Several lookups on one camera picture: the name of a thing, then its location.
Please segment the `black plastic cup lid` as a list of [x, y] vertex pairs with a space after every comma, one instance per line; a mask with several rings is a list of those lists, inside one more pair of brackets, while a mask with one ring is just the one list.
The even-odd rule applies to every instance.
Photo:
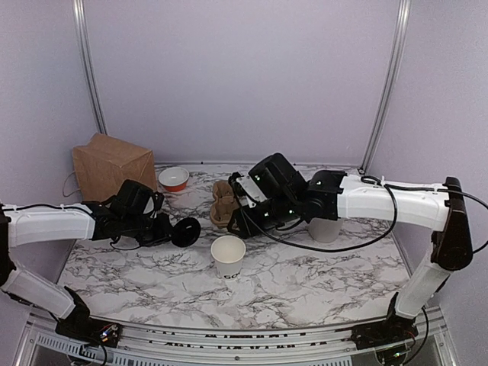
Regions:
[[179, 220], [172, 229], [171, 242], [179, 248], [192, 246], [201, 234], [201, 225], [193, 217]]

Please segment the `white paper coffee cup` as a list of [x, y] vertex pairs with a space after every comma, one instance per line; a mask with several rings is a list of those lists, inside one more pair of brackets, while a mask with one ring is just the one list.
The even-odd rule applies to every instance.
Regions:
[[217, 274], [224, 280], [236, 280], [242, 270], [246, 244], [237, 236], [221, 236], [210, 247]]

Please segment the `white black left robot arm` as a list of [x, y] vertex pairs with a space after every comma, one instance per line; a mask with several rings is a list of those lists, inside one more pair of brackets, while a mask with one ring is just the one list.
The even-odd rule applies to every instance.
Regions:
[[123, 237], [139, 246], [175, 242], [176, 228], [160, 213], [164, 197], [134, 180], [125, 180], [106, 201], [81, 204], [32, 204], [1, 207], [1, 290], [51, 312], [66, 322], [80, 339], [96, 333], [96, 322], [84, 301], [74, 291], [18, 265], [10, 256], [13, 248], [35, 242], [58, 240], [105, 240]]

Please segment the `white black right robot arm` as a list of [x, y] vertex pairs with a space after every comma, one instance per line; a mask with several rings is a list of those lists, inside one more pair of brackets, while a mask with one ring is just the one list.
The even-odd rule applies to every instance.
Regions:
[[470, 225], [460, 182], [398, 185], [375, 177], [321, 170], [306, 181], [295, 169], [261, 167], [232, 174], [228, 183], [238, 204], [228, 230], [247, 239], [306, 223], [318, 242], [331, 242], [345, 219], [386, 220], [432, 230], [432, 247], [407, 284], [390, 302], [377, 334], [392, 342], [407, 329], [450, 275], [472, 261]]

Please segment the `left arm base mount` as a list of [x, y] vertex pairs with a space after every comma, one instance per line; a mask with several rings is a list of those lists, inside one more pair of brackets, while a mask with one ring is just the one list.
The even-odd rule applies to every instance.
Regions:
[[65, 319], [57, 320], [56, 333], [93, 345], [102, 344], [116, 348], [122, 325], [92, 318], [90, 310], [82, 298], [74, 290], [68, 287], [65, 289], [72, 296], [75, 307]]

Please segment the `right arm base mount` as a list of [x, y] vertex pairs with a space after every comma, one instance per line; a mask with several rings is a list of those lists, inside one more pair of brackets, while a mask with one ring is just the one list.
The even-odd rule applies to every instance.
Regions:
[[357, 350], [389, 345], [391, 343], [414, 339], [419, 334], [415, 319], [407, 319], [397, 314], [395, 306], [399, 293], [390, 301], [385, 319], [353, 326], [351, 340]]

